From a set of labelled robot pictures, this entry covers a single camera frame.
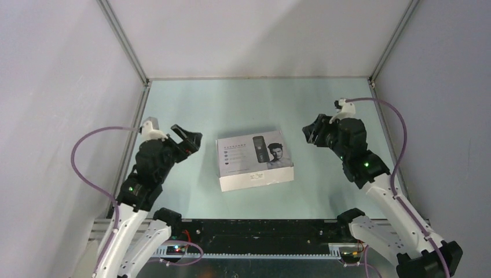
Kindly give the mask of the white storage box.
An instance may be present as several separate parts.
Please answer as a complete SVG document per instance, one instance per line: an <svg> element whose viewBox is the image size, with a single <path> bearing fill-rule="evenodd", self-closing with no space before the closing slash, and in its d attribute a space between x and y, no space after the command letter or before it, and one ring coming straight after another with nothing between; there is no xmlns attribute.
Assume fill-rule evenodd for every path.
<svg viewBox="0 0 491 278"><path fill-rule="evenodd" d="M294 164L279 130L220 138L217 155L223 192L294 180Z"/></svg>

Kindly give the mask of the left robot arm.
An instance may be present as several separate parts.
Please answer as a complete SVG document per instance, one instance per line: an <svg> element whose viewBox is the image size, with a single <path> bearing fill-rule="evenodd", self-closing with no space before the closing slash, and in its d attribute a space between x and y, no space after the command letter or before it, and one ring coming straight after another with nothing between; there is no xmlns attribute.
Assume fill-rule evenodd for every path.
<svg viewBox="0 0 491 278"><path fill-rule="evenodd" d="M170 170L196 153L203 135L179 125L170 135L147 121L139 129L142 143L135 155L135 164L116 197L112 227L108 228L99 247L93 277L136 277L153 252L166 240L182 231L182 215L161 208L153 215L144 235L132 245L134 235L147 218Z"/></svg>

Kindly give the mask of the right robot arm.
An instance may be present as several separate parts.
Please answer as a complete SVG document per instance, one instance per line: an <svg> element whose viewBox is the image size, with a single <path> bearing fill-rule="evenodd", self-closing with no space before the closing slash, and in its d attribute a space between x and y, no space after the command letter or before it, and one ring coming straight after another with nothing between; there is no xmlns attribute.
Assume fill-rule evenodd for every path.
<svg viewBox="0 0 491 278"><path fill-rule="evenodd" d="M436 233L391 182L389 168L368 149L362 120L320 114L302 132L307 143L329 148L341 160L346 178L375 202L394 229L394 233L387 232L363 211L353 208L338 216L338 222L353 238L390 261L398 277L455 275L462 248Z"/></svg>

